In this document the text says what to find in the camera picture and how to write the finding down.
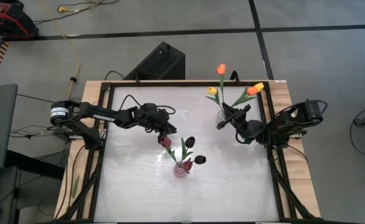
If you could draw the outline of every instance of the red tulip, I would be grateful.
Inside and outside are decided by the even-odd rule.
[[[189,170],[191,170],[191,168],[192,168],[191,158],[189,158],[189,159],[188,159],[188,161],[183,162],[183,164],[182,164],[182,168],[183,168],[185,171],[189,171]]]
[[[171,146],[171,140],[167,137],[162,137],[159,143],[165,148],[169,148]]]
[[[217,74],[224,76],[225,74],[225,65],[221,63],[218,68],[216,69]]]

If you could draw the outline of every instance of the orange tulip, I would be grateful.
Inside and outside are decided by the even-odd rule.
[[[225,65],[223,63],[221,63],[218,66],[216,72],[217,72],[217,74],[224,76],[224,74],[225,74]]]
[[[257,89],[255,87],[247,88],[246,94],[253,96],[257,94]]]

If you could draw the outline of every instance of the yellow tulip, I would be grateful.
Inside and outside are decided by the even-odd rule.
[[[217,94],[217,89],[214,88],[214,87],[209,87],[207,89],[207,92],[210,94],[210,95],[216,95]]]
[[[264,88],[264,84],[263,83],[258,83],[254,86],[254,88],[256,88],[257,93],[260,93],[260,91],[262,91],[263,88]]]

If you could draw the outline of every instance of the wooden edge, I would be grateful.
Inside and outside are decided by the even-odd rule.
[[[270,82],[270,91],[273,101],[273,106],[275,112],[292,105],[292,100],[290,98],[288,84],[286,82]],[[265,111],[267,121],[270,120],[270,113],[267,104],[267,99],[265,99],[265,94],[263,96],[263,102],[265,103]],[[289,145],[293,146],[297,150],[304,152],[303,144],[301,140],[291,139]],[[313,188],[313,183],[311,181],[310,171],[308,169],[308,164],[302,155],[297,153],[290,147],[284,149],[283,155],[285,157],[285,162],[287,165],[288,176],[290,181],[290,186],[292,191],[299,198],[300,202],[316,217],[320,217],[320,210],[318,208],[318,203],[315,197],[315,192]],[[290,211],[288,207],[288,200],[285,191],[279,186],[282,198],[282,207],[285,217],[290,216]]]
[[[140,80],[140,83],[184,83],[184,82],[219,82],[220,80]],[[136,83],[134,80],[107,80],[107,81],[87,81],[87,83]],[[224,82],[235,82],[235,80],[224,80]],[[286,83],[286,80],[241,80],[241,82],[269,82]]]
[[[100,90],[101,90],[101,82],[86,82],[82,101],[89,102],[91,104],[98,102]],[[92,119],[92,118],[82,119],[82,122],[85,123],[88,127],[92,127],[94,125],[94,119]],[[68,207],[70,187],[72,185],[71,184],[72,182],[70,181],[71,177],[72,177],[72,165],[73,165],[73,162],[76,158],[78,151],[80,150],[80,148],[83,145],[84,145],[84,141],[82,139],[74,140],[70,145],[70,152],[69,152],[69,156],[68,156],[68,166],[67,166],[67,169],[65,170],[64,179],[62,181],[62,185],[60,188],[58,202],[57,202],[57,206],[56,206],[55,213],[54,213],[54,218],[56,218],[55,216],[58,213],[59,209],[60,209],[60,212],[59,212],[58,217],[62,216],[66,212],[66,209]],[[86,167],[86,163],[87,163],[87,157],[88,157],[88,150],[82,149],[82,151],[78,155],[78,159],[76,160],[76,163],[75,163],[75,170],[74,170],[73,178],[76,179],[79,176],[79,182],[77,184],[77,191],[75,194],[75,198],[78,196],[78,194],[80,193],[80,191],[82,189],[82,183],[83,183],[83,177],[84,177],[85,167]],[[65,185],[66,176],[68,177],[67,185]],[[65,200],[64,200],[64,203],[61,208],[65,189],[66,189]],[[71,198],[70,203],[73,203],[75,198]]]

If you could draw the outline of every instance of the clear glass vase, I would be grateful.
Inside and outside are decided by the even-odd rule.
[[[187,175],[187,172],[185,172],[185,170],[183,169],[183,163],[182,162],[177,162],[177,164],[173,168],[173,173],[178,178],[182,178],[182,177],[185,177]]]
[[[219,110],[216,117],[216,124],[220,123],[223,120],[225,120],[225,114],[222,110]]]

